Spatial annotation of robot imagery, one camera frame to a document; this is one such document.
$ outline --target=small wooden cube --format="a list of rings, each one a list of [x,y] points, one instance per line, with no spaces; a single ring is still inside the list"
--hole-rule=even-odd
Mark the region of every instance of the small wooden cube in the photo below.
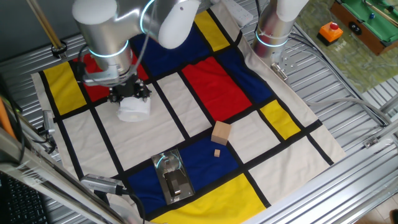
[[[232,126],[230,124],[217,121],[211,134],[211,141],[226,145]]]
[[[220,156],[220,150],[219,149],[215,149],[214,150],[214,157],[219,157]]]

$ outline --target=mondrian-style tablecloth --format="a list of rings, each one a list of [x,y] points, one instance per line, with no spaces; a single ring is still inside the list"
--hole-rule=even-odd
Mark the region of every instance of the mondrian-style tablecloth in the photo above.
[[[130,40],[134,55],[143,41]],[[84,61],[88,72],[100,70],[89,55]],[[222,4],[196,16],[179,48],[149,41],[138,70],[152,90],[146,121],[118,120],[108,89],[77,83],[75,67],[69,61],[32,76],[55,115],[63,165],[78,178],[122,180],[155,223],[241,223],[345,156]],[[232,124],[226,146],[210,141],[216,121]],[[150,157],[170,149],[180,151],[196,194],[167,206]]]

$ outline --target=yellow fabric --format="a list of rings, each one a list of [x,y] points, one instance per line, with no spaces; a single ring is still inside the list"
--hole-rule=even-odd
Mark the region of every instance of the yellow fabric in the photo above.
[[[260,110],[285,140],[300,131],[300,128],[292,121],[290,115],[279,105],[277,100],[270,102]]]
[[[228,41],[218,28],[217,24],[211,18],[207,11],[203,11],[195,17],[195,24],[199,27],[201,33],[211,45],[214,52],[229,46]]]
[[[196,201],[171,210],[152,222],[234,224],[242,223],[265,209],[244,174],[241,174]]]
[[[43,71],[61,115],[86,105],[68,62]]]

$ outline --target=blue fabric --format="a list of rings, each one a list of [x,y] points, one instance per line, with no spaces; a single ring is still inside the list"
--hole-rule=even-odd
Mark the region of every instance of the blue fabric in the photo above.
[[[261,103],[271,96],[271,91],[265,86],[260,77],[254,76],[245,66],[239,57],[239,52],[229,49],[216,56],[224,69],[237,79],[256,103]]]
[[[182,161],[195,191],[238,168],[238,163],[226,146],[212,142],[210,139],[211,136],[205,137],[180,150]],[[219,157],[214,156],[215,149],[221,151]],[[166,206],[154,166],[130,176],[128,181],[136,195],[142,200],[146,213]]]
[[[138,35],[131,41],[139,52],[144,44],[144,39],[145,35]],[[184,62],[192,62],[198,57],[209,54],[208,47],[195,28],[192,27],[185,42],[176,49],[165,49],[150,38],[143,60],[151,74],[156,77],[177,68]]]
[[[226,146],[212,142],[210,139],[211,136],[205,137],[180,150],[182,161],[195,191],[238,168],[238,164]],[[221,151],[219,157],[214,156],[215,149]]]
[[[130,176],[128,181],[144,204],[146,213],[167,205],[154,166]]]

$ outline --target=black keyboard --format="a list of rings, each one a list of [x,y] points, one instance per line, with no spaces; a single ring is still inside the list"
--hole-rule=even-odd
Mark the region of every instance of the black keyboard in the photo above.
[[[41,194],[0,173],[0,223],[48,224]]]

